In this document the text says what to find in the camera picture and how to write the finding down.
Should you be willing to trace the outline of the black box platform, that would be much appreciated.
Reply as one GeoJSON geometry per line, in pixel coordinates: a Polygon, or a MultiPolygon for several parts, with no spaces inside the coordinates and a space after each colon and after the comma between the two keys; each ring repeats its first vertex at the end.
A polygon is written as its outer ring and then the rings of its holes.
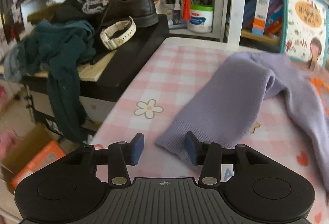
{"type": "Polygon", "coordinates": [[[80,81],[80,95],[117,102],[168,35],[167,17],[160,14],[157,24],[137,30],[118,48],[97,81],[80,81]]]}

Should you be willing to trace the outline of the white wristwatch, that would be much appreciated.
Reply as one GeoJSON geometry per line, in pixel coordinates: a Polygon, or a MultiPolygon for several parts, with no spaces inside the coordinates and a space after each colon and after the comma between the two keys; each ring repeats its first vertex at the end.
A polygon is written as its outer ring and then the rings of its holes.
{"type": "Polygon", "coordinates": [[[137,26],[132,17],[128,17],[104,28],[100,33],[100,40],[110,51],[118,49],[133,38],[137,26]]]}

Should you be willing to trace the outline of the brown leather shoe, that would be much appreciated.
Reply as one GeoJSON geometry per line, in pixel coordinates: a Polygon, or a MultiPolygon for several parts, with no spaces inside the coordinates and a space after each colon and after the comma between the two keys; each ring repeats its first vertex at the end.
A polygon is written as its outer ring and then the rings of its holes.
{"type": "Polygon", "coordinates": [[[153,0],[109,0],[102,12],[100,25],[105,26],[131,17],[137,28],[146,28],[158,23],[153,0]]]}

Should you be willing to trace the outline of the white orange carton box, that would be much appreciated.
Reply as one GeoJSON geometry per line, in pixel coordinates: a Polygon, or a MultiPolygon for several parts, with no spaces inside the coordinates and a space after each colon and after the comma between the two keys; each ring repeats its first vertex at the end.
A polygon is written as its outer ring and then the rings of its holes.
{"type": "Polygon", "coordinates": [[[270,0],[256,0],[255,15],[251,33],[263,36],[270,0]]]}

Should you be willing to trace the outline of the teal children's picture book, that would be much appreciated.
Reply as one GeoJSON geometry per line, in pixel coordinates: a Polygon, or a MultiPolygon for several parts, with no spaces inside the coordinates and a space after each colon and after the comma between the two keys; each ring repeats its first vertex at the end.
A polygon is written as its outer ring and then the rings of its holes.
{"type": "Polygon", "coordinates": [[[322,0],[284,0],[280,53],[324,67],[328,50],[328,5],[322,0]]]}

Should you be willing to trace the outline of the purple and pink sweater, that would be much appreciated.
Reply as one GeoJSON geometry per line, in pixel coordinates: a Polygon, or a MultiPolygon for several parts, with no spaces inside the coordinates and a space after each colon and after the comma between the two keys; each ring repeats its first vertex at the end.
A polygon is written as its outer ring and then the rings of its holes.
{"type": "Polygon", "coordinates": [[[255,125],[262,102],[282,94],[289,117],[310,138],[328,183],[328,74],[317,65],[282,54],[240,52],[229,56],[180,110],[156,144],[189,161],[184,140],[234,147],[255,125]]]}

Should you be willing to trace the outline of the white green-lid jar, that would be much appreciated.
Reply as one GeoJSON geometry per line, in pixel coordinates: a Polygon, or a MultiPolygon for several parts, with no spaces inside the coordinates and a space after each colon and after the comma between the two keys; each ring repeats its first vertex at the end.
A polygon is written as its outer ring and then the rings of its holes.
{"type": "Polygon", "coordinates": [[[191,4],[187,28],[194,33],[210,33],[214,17],[214,7],[191,4]]]}

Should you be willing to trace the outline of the dark green garment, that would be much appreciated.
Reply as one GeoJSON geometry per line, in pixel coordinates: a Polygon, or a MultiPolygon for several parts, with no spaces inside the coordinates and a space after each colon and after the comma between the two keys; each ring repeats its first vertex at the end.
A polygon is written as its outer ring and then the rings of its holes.
{"type": "Polygon", "coordinates": [[[74,143],[84,143],[82,131],[87,114],[80,102],[78,66],[95,55],[94,28],[88,21],[65,24],[42,20],[19,46],[18,61],[23,76],[48,71],[47,95],[57,126],[74,143]]]}

